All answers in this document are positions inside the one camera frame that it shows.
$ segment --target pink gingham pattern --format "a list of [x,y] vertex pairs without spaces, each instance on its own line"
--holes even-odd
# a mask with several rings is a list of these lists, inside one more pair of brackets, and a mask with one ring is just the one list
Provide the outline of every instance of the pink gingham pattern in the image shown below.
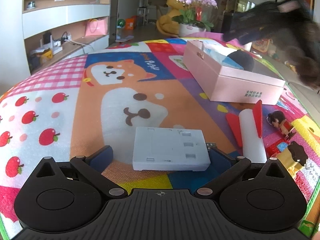
[[12,88],[8,97],[37,90],[80,87],[87,55],[62,60],[35,73]]

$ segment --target figurine with red clothes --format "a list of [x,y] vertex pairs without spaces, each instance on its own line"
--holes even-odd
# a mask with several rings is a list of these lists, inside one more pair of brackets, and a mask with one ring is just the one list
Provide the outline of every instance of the figurine with red clothes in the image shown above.
[[296,132],[292,132],[294,126],[287,121],[284,113],[279,110],[268,114],[267,121],[274,127],[278,128],[286,140],[290,140],[296,134]]

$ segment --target red rocket fin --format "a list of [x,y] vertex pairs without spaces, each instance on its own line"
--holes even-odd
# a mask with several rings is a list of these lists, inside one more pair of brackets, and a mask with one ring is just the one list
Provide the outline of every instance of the red rocket fin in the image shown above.
[[252,109],[259,138],[262,137],[262,101],[259,100]]
[[239,116],[235,114],[228,113],[226,114],[227,122],[233,132],[233,135],[236,138],[239,147],[242,147],[242,137],[241,137],[241,129],[240,129],[240,121]]

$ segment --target ribbed black surface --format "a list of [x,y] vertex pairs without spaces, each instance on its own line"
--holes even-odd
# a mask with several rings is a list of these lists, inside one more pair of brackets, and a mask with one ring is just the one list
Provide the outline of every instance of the ribbed black surface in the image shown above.
[[102,214],[84,228],[63,234],[44,234],[25,229],[14,238],[14,240],[48,239],[306,240],[308,238],[296,229],[278,234],[246,231],[225,219],[213,201],[195,198],[188,190],[135,189],[127,198],[109,201]]

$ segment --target pink cardboard box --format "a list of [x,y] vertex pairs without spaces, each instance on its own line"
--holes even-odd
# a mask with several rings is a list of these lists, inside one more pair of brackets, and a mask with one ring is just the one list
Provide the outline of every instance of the pink cardboard box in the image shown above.
[[202,42],[188,41],[183,63],[211,101],[275,105],[285,81],[255,60],[252,72],[226,67],[202,51]]

